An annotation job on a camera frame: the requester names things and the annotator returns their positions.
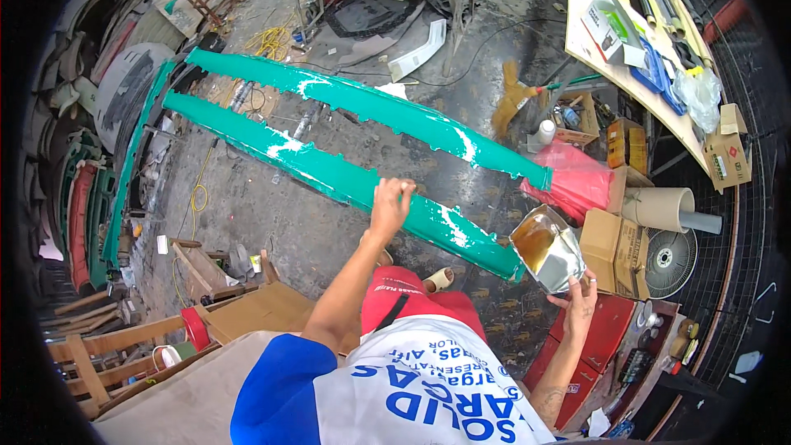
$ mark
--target broom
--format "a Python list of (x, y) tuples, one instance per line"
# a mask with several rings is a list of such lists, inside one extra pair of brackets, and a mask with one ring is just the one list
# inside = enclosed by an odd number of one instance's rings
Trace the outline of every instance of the broom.
[[(497, 110), (492, 114), (492, 127), (498, 139), (505, 137), (511, 119), (517, 115), (519, 109), (521, 109), (530, 98), (538, 96), (543, 91), (557, 90), (562, 84), (553, 83), (539, 87), (525, 85), (517, 78), (517, 62), (513, 59), (502, 64), (502, 74), (505, 84), (505, 93), (498, 102)], [(600, 77), (601, 74), (583, 75), (569, 81), (569, 84), (583, 83)]]

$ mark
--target plastic bag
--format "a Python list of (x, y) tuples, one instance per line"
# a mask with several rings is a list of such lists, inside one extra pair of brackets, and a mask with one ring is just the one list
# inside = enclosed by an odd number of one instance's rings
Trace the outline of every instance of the plastic bag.
[(519, 189), (554, 206), (559, 206), (578, 225), (585, 222), (591, 208), (607, 209), (610, 203), (610, 181), (613, 171), (592, 159), (575, 146), (558, 139), (552, 141), (532, 159), (552, 168), (549, 191), (539, 191), (524, 179)]
[(699, 67), (689, 72), (677, 69), (670, 89), (687, 105), (690, 117), (700, 129), (707, 134), (717, 131), (722, 83), (714, 71)]

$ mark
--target white t-shirt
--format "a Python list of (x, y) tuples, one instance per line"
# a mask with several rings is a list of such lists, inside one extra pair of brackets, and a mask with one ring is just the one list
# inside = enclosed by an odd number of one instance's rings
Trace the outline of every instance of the white t-shirt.
[[(291, 339), (276, 344), (282, 337)], [(278, 354), (267, 357), (269, 351)], [(291, 368), (288, 351), (296, 356)], [(259, 368), (272, 364), (277, 368)], [(334, 365), (334, 355), (317, 342), (276, 337), (236, 401), (233, 442), (555, 440), (491, 349), (455, 319), (436, 314), (398, 319), (363, 336), (344, 367)], [(263, 401), (263, 394), (280, 403)]]

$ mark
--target red shorts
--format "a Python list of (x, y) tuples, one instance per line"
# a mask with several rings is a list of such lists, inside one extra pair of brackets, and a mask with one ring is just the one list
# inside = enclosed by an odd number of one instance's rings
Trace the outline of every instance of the red shorts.
[(466, 294), (429, 294), (418, 276), (401, 266), (381, 266), (373, 270), (373, 282), (362, 300), (362, 333), (377, 328), (403, 293), (409, 294), (409, 299), (396, 319), (416, 314), (443, 314), (469, 326), (484, 342), (487, 340), (478, 312)]

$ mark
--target yellow extension cord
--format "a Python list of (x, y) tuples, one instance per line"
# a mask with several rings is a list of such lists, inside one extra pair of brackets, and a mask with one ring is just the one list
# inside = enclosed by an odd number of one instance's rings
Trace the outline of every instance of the yellow extension cord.
[[(272, 59), (273, 61), (280, 62), (286, 58), (288, 54), (288, 49), (286, 48), (286, 44), (288, 43), (289, 38), (291, 38), (289, 31), (286, 29), (291, 20), (296, 15), (296, 12), (292, 12), (291, 16), (286, 20), (283, 26), (275, 26), (269, 28), (268, 30), (260, 31), (256, 33), (248, 40), (247, 44), (244, 45), (245, 49), (249, 49), (253, 45), (256, 44), (256, 41), (260, 38), (261, 44), (259, 48), (255, 51), (257, 56), (262, 56), (266, 52), (266, 57), (268, 59)], [(228, 94), (225, 96), (225, 101), (222, 103), (224, 108), (228, 108), (228, 102), (231, 100), (231, 94), (233, 90), (236, 88), (236, 85), (239, 84), (239, 78), (234, 78), (231, 84), (231, 89), (228, 90)], [(206, 163), (209, 162), (209, 157), (211, 156), (211, 151), (213, 147), (209, 146), (209, 151), (206, 152), (206, 158), (203, 160), (203, 166), (200, 168), (200, 173), (198, 173), (198, 179), (195, 182), (195, 187), (192, 188), (192, 195), (190, 196), (190, 208), (192, 210), (192, 240), (195, 239), (195, 215), (198, 212), (203, 212), (203, 209), (209, 203), (209, 191), (206, 190), (206, 187), (200, 183), (201, 178), (203, 178), (203, 171), (206, 169)], [(203, 190), (203, 196), (205, 199), (203, 200), (203, 204), (200, 208), (195, 206), (195, 193), (198, 190)], [(179, 257), (176, 256), (173, 258), (173, 263), (171, 264), (171, 271), (173, 273), (173, 287), (176, 288), (176, 294), (179, 296), (179, 301), (181, 301), (181, 305), (187, 307), (187, 304), (184, 302), (183, 297), (181, 297), (181, 292), (179, 292), (179, 284), (176, 281), (176, 262), (179, 260)]]

